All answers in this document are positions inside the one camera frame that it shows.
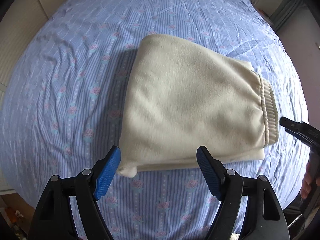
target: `finger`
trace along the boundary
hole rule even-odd
[[[302,188],[303,188],[308,194],[309,194],[310,191],[311,191],[311,186],[308,185],[305,180],[302,182]]]
[[[310,167],[311,167],[311,163],[308,162],[308,163],[307,163],[307,166],[306,166],[306,172],[309,172],[309,171],[310,171]]]
[[[304,174],[303,180],[304,180],[308,185],[311,184],[311,182],[312,182],[312,177],[311,177],[311,175],[310,175],[309,172],[306,172],[306,174]]]
[[[302,188],[300,190],[301,198],[306,199],[308,197],[308,193]]]

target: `blue gripper pad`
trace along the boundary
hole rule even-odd
[[[196,158],[211,195],[221,201],[223,195],[222,184],[225,181],[223,170],[219,165],[216,165],[216,160],[212,158],[205,146],[201,146],[197,149]]]
[[[106,195],[121,160],[121,151],[118,147],[114,147],[113,152],[109,152],[109,154],[111,154],[111,157],[102,168],[96,180],[96,189],[93,193],[96,201]]]

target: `orange object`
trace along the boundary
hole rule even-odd
[[[11,207],[6,208],[4,211],[7,213],[7,216],[10,219],[11,223],[16,223],[18,221],[16,213]]]

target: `bed sheet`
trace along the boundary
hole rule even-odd
[[[18,61],[0,116],[1,168],[30,205],[50,176],[75,176],[118,144],[136,50],[153,33],[250,61],[272,84],[279,116],[308,121],[292,62],[248,0],[68,0]],[[308,148],[280,128],[265,153],[261,161],[225,166],[242,176],[265,174],[284,208],[298,194]],[[204,236],[219,206],[199,169],[116,175],[98,204],[116,239],[148,240]],[[76,212],[74,219],[85,239]]]

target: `blue rubber pad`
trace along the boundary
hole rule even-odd
[[[196,157],[211,195],[215,196],[218,200],[221,201],[221,197],[222,197],[221,180],[219,179],[218,175],[215,173],[213,167],[209,163],[201,147],[197,149]]]
[[[99,200],[102,196],[105,196],[111,181],[116,173],[116,170],[119,166],[121,160],[121,151],[117,147],[112,153],[112,156],[103,167],[99,177],[96,180],[96,189],[93,193],[93,196],[96,200]]]

